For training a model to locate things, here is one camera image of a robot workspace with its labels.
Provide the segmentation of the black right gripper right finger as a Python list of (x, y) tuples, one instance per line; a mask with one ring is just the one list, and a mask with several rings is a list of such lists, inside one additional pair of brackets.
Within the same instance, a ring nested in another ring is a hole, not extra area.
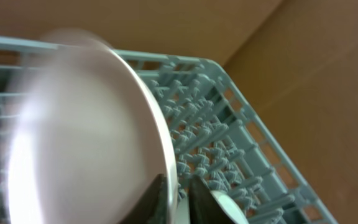
[(188, 204), (191, 224), (235, 224), (197, 175), (190, 179)]

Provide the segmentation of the large white plate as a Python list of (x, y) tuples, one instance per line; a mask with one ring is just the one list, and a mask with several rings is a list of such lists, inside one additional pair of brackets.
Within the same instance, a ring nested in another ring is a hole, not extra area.
[(3, 126), (4, 193), (12, 223), (119, 223), (158, 174), (167, 202), (149, 223), (173, 223), (177, 171), (157, 100), (103, 39), (46, 36), (58, 48), (26, 62), (24, 93)]

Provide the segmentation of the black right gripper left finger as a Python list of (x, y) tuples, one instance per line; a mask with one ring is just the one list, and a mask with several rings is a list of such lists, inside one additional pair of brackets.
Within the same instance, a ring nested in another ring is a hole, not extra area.
[(147, 187), (134, 208), (119, 224), (146, 224), (158, 214), (158, 210), (167, 202), (167, 178), (158, 174)]

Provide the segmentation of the grey white bowl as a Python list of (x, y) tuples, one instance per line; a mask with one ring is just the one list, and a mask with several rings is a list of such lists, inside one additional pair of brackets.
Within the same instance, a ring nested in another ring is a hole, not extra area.
[[(237, 224), (249, 224), (244, 212), (239, 208), (237, 203), (233, 201), (227, 194), (222, 191), (212, 190), (213, 197), (224, 210), (224, 212)], [(175, 217), (176, 224), (190, 224), (190, 209), (188, 198), (179, 201)]]

